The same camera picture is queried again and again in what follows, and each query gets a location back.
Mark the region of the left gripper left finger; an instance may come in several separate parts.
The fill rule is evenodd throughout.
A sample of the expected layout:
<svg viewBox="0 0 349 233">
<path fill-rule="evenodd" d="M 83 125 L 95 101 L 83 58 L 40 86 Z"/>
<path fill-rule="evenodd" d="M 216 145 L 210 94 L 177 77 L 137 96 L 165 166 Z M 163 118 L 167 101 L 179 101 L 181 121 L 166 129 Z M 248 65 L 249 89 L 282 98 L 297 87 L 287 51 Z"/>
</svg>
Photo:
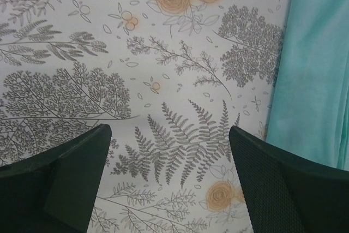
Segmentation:
<svg viewBox="0 0 349 233">
<path fill-rule="evenodd" d="M 111 136 L 101 124 L 1 167 L 1 232 L 86 232 Z"/>
</svg>

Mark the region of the teal t shirt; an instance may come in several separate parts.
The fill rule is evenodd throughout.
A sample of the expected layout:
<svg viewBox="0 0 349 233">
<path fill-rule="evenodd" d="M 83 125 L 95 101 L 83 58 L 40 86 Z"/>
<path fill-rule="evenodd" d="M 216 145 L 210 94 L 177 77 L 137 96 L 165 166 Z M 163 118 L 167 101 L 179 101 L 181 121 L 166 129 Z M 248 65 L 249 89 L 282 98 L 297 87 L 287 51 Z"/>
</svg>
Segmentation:
<svg viewBox="0 0 349 233">
<path fill-rule="evenodd" d="M 291 0 L 267 142 L 348 169 L 348 0 Z"/>
</svg>

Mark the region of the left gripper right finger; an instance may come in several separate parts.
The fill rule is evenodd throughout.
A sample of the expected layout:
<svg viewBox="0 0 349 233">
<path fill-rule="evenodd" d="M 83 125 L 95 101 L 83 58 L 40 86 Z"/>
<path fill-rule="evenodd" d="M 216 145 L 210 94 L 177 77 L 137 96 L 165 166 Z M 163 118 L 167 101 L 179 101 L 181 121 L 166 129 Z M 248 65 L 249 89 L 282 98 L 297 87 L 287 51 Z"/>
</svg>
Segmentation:
<svg viewBox="0 0 349 233">
<path fill-rule="evenodd" d="M 299 157 L 238 126 L 229 141 L 254 232 L 348 232 L 348 171 Z"/>
</svg>

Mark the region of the floral table cloth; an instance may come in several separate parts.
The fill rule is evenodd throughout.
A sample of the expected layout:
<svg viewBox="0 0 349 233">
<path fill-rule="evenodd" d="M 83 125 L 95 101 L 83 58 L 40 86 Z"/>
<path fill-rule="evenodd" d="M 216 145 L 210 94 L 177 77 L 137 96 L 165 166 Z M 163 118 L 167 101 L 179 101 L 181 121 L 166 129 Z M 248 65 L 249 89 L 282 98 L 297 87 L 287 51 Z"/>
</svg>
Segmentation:
<svg viewBox="0 0 349 233">
<path fill-rule="evenodd" d="M 288 0 L 1 0 L 1 165 L 100 125 L 89 232 L 252 232 L 233 125 L 264 139 Z"/>
</svg>

